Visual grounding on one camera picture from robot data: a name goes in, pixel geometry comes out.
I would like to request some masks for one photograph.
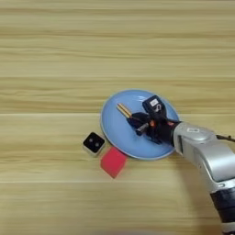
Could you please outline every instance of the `small black and white box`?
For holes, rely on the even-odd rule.
[[[97,156],[104,147],[105,140],[94,132],[84,140],[84,149],[93,156]]]

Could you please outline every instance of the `black object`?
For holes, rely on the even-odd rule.
[[[166,142],[173,145],[173,131],[180,122],[167,118],[165,104],[157,95],[145,100],[142,105],[147,114],[135,113],[128,118],[136,134],[146,134],[157,144]]]
[[[84,147],[91,154],[96,156],[105,146],[105,140],[92,132],[85,140]]]
[[[211,198],[224,224],[235,222],[235,187],[211,194]]]

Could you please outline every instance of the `red cube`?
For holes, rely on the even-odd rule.
[[[111,177],[116,178],[125,166],[127,157],[116,148],[112,147],[101,160],[101,167]]]

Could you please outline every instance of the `table surface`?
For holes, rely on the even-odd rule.
[[[234,29],[234,1],[2,0],[1,235],[220,234],[179,155],[128,159],[112,180],[99,166],[108,146],[92,158],[82,142],[101,134],[104,102],[129,88],[235,135]]]

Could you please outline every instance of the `light blue plate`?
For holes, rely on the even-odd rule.
[[[141,160],[156,160],[173,153],[174,147],[166,143],[156,144],[146,137],[139,137],[129,125],[126,118],[117,110],[117,104],[122,103],[132,113],[144,112],[142,102],[153,93],[142,90],[127,90],[111,96],[105,103],[101,114],[101,127],[107,139],[120,151],[128,156]],[[179,120],[179,117],[172,105],[164,98],[167,117]]]

